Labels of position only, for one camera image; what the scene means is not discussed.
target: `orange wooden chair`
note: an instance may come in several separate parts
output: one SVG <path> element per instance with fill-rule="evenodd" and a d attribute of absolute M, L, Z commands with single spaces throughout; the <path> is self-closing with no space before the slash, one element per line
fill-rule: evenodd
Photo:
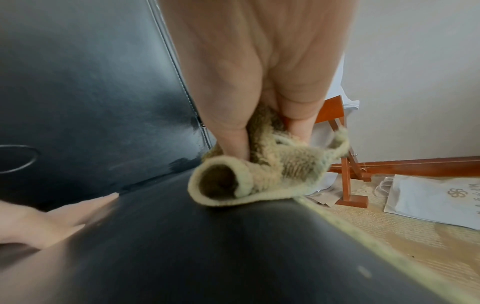
<path fill-rule="evenodd" d="M 339 128 L 336 119 L 338 119 L 344 127 L 347 127 L 347 118 L 344 114 L 344 105 L 342 102 L 342 97 L 340 95 L 325 100 L 323 107 L 318 113 L 315 123 L 328 121 L 331 128 L 336 131 Z M 367 208 L 369 205 L 369 198 L 363 195 L 352 195 L 351 191 L 350 178 L 360 179 L 363 181 L 371 181 L 370 177 L 366 175 L 366 172 L 362 171 L 362 169 L 359 167 L 356 156 L 357 155 L 354 153 L 353 149 L 350 148 L 348 155 L 341 159 L 343 197 L 339 199 L 336 204 L 351 207 Z"/>

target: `black leather seat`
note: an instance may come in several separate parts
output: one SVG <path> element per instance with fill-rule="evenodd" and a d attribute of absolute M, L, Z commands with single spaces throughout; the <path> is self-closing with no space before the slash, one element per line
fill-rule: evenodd
<path fill-rule="evenodd" d="M 0 303 L 442 302 L 293 201 L 190 199 L 210 144 L 154 0 L 3 1 L 0 20 L 0 145 L 29 147 L 0 147 L 0 171 L 38 156 L 0 199 L 121 193 L 63 244 L 0 246 Z"/>

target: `microfiber cloth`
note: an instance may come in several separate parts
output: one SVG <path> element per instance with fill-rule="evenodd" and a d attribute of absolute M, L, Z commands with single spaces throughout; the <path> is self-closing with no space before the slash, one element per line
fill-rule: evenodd
<path fill-rule="evenodd" d="M 288 133 L 278 114 L 262 104 L 246 129 L 250 161 L 225 156 L 216 144 L 188 182 L 195 202 L 222 207 L 313 193 L 331 164 L 350 148 L 343 127 L 326 149 L 310 147 Z"/>

